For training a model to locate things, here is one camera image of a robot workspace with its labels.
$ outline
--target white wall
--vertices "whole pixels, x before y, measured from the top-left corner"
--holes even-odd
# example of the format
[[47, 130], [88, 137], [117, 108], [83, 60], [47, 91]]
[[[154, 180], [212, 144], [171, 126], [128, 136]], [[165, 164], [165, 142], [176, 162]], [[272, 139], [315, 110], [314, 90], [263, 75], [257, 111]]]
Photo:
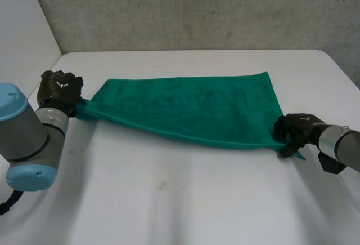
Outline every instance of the white wall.
[[0, 0], [0, 82], [29, 96], [60, 56], [38, 0]]

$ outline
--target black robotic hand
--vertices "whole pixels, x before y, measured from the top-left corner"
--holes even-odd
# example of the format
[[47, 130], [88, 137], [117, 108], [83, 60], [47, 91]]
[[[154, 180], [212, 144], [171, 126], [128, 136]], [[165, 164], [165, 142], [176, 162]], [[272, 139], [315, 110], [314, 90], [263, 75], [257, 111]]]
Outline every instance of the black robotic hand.
[[299, 148], [312, 144], [320, 150], [318, 159], [323, 170], [334, 174], [347, 165], [359, 171], [359, 135], [346, 126], [327, 125], [312, 114], [288, 114], [274, 124], [275, 140], [287, 143], [279, 152], [280, 158], [288, 158]]
[[72, 73], [63, 73], [61, 70], [58, 72], [48, 70], [41, 78], [37, 94], [40, 108], [55, 108], [68, 117], [75, 117], [75, 106], [81, 95], [83, 78], [75, 77]]
[[281, 142], [290, 139], [280, 151], [279, 157], [288, 158], [306, 144], [318, 146], [320, 134], [327, 127], [329, 125], [312, 114], [288, 114], [279, 117], [274, 125], [275, 140]]

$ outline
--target concrete wall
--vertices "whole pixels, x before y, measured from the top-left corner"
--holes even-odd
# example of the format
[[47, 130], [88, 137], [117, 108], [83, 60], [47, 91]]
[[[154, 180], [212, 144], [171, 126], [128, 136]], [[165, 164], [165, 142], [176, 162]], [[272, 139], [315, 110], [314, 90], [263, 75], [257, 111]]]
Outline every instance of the concrete wall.
[[39, 0], [61, 51], [318, 49], [360, 86], [360, 0]]

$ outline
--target table surface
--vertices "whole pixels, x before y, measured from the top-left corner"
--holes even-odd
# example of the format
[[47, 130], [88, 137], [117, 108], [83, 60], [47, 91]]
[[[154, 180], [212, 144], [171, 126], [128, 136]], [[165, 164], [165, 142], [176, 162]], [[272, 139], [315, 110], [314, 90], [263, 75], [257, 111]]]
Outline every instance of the table surface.
[[[53, 67], [90, 99], [109, 78], [268, 71], [284, 113], [360, 130], [360, 91], [321, 51], [88, 52]], [[29, 101], [36, 108], [36, 91]], [[360, 174], [325, 173], [271, 150], [220, 150], [105, 121], [72, 119], [53, 187], [0, 217], [0, 244], [357, 244]], [[0, 162], [0, 176], [8, 165]], [[11, 189], [0, 179], [0, 201]]]

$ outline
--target green towel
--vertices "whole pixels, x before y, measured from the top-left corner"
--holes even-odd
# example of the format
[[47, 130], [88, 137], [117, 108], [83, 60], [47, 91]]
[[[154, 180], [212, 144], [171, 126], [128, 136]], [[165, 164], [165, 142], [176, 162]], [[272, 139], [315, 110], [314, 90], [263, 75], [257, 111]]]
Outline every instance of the green towel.
[[282, 115], [267, 72], [239, 77], [110, 79], [80, 119], [105, 119], [175, 140], [226, 149], [270, 148]]

